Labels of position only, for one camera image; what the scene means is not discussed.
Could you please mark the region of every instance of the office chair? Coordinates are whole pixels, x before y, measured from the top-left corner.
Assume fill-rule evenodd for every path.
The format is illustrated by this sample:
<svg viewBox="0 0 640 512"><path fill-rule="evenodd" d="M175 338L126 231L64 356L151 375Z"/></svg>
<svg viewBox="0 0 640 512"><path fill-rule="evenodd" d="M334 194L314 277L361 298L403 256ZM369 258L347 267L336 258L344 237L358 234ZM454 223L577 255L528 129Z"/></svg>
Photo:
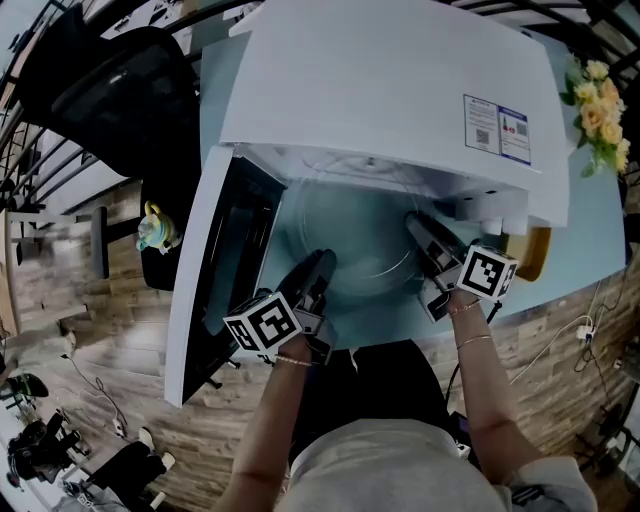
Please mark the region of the office chair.
<svg viewBox="0 0 640 512"><path fill-rule="evenodd" d="M44 33L16 95L28 122L72 140L118 174L142 179L140 218L152 200L184 231L201 172L195 79L167 32L143 27L102 39L76 5ZM124 227L133 233L136 224ZM94 214L93 226L94 267L108 277L106 245L124 227L107 228L104 212ZM148 286L173 290L180 249L142 252Z"/></svg>

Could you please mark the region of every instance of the black trousers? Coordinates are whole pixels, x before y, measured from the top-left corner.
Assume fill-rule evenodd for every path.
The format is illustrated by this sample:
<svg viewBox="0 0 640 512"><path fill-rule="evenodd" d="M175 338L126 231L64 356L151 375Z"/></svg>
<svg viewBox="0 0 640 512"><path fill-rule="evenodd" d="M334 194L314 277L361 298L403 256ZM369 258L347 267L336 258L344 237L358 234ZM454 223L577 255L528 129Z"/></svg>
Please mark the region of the black trousers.
<svg viewBox="0 0 640 512"><path fill-rule="evenodd" d="M451 432L438 379L411 341L363 347L353 359L333 353L309 370L289 452L289 464L313 441L361 418L414 419Z"/></svg>
<svg viewBox="0 0 640 512"><path fill-rule="evenodd" d="M151 507L140 499L147 484L166 473L158 454L136 441L111 457L89 482L101 489L109 487L129 510L150 511Z"/></svg>

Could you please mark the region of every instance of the gray shirt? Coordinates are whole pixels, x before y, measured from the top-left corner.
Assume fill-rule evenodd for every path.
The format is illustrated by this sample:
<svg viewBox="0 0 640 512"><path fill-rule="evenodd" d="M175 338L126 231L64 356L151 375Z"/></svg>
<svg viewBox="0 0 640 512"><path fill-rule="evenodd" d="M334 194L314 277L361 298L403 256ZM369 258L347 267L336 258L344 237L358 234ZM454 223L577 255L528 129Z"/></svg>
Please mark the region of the gray shirt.
<svg viewBox="0 0 640 512"><path fill-rule="evenodd" d="M451 436L414 420L358 420L295 460L278 512L596 512L571 457L540 459L492 486Z"/></svg>

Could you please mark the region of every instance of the person's arm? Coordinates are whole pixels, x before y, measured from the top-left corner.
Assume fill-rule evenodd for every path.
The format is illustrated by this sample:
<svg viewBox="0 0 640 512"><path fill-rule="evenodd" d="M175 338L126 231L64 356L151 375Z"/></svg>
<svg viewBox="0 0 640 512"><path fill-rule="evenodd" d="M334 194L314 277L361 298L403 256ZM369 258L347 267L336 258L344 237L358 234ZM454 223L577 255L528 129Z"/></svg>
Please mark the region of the person's arm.
<svg viewBox="0 0 640 512"><path fill-rule="evenodd" d="M280 354L309 362L304 336L283 345ZM277 360L260 404L244 432L231 479L215 512L272 511L287 469L293 428L307 367Z"/></svg>
<svg viewBox="0 0 640 512"><path fill-rule="evenodd" d="M491 334L479 304L464 309L475 300L474 295L455 290L448 309L458 346L471 443L487 479L502 484L513 472L543 455L516 425L509 380L493 340L483 338L464 344Z"/></svg>

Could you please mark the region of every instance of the wood plank flooring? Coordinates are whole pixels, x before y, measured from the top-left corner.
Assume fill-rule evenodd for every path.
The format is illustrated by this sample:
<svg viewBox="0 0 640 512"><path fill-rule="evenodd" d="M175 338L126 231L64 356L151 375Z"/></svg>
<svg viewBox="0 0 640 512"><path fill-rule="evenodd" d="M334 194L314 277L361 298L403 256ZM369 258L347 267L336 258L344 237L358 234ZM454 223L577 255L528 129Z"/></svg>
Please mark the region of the wood plank flooring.
<svg viewBox="0 0 640 512"><path fill-rule="evenodd" d="M139 185L129 184L83 208L109 207L109 222L138 213ZM637 199L628 210L640 211ZM167 321L171 294L147 288L133 237L109 245L111 277L96 279L90 267L89 223L56 229L47 237L38 261L18 269L21 309L63 309L86 303L87 314L66 325L76 332L75 361L89 379L99 377L128 420L130 436L141 426L153 433L160 451L177 459L171 472L159 478L155 490L167 494L166 503L180 509L211 508L228 482L233 455L247 421L260 399L269 368L243 365L223 368L216 380L220 390L201 389L182 409L163 401L163 375ZM617 401L631 383L613 362L624 343L636 332L640 303L640 257L633 262L618 307L605 312L593 351L597 355L609 396ZM605 280L595 304L613 304L622 286L622 273ZM514 376L527 366L562 326L585 313L596 285L567 297L496 322L493 326L500 355ZM419 342L432 363L442 388L456 365L455 346L449 336ZM567 329L530 371L513 386L520 407L519 423L526 435L548 454L571 454L574 434L582 431L607 398L596 366L573 371L580 346L575 329ZM76 428L99 453L89 468L97 468L123 445L113 433L113 408L96 394L65 360L46 364L37 374L51 396L39 404L43 417L63 407ZM452 407L464 410L459 378ZM601 510L607 504L601 503Z"/></svg>

